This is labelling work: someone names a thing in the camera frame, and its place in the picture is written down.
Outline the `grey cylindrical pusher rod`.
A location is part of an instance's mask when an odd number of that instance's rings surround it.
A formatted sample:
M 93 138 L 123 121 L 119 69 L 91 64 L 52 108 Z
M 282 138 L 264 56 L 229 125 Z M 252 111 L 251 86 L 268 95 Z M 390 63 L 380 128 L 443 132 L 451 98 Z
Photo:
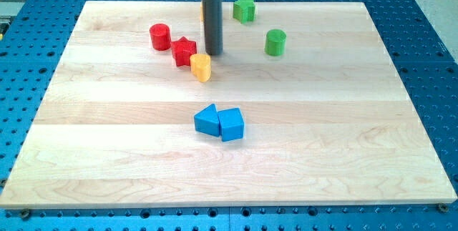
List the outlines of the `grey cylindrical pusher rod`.
M 223 52 L 223 0 L 202 0 L 205 51 L 209 55 Z

